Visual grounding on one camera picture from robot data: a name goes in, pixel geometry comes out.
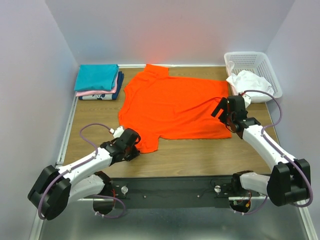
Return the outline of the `orange t shirt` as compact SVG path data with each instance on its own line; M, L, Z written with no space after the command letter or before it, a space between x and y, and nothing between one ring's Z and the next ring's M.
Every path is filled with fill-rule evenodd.
M228 139L232 134L212 112L228 96L226 81L171 76L169 68L148 64L124 88L121 126L140 135L141 153L158 149L159 139Z

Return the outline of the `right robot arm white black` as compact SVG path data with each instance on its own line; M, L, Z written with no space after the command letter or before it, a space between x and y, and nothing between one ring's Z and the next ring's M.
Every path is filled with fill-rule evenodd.
M232 176L230 191L241 196L247 190L267 196L275 206L307 207L314 199L311 187L311 168L307 160L297 159L285 151L267 133L266 126L248 117L251 99L245 93L223 97L212 112L240 139L247 142L262 157L271 174L261 175L242 171Z

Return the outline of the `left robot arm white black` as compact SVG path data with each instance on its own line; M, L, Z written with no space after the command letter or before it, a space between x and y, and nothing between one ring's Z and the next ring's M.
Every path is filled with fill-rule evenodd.
M124 205L116 197L112 181L101 170L139 156L137 144L141 137L133 129L122 126L109 132L113 139L94 145L89 155L66 166L49 165L42 170L27 195L41 220L53 220L68 204L89 196Z

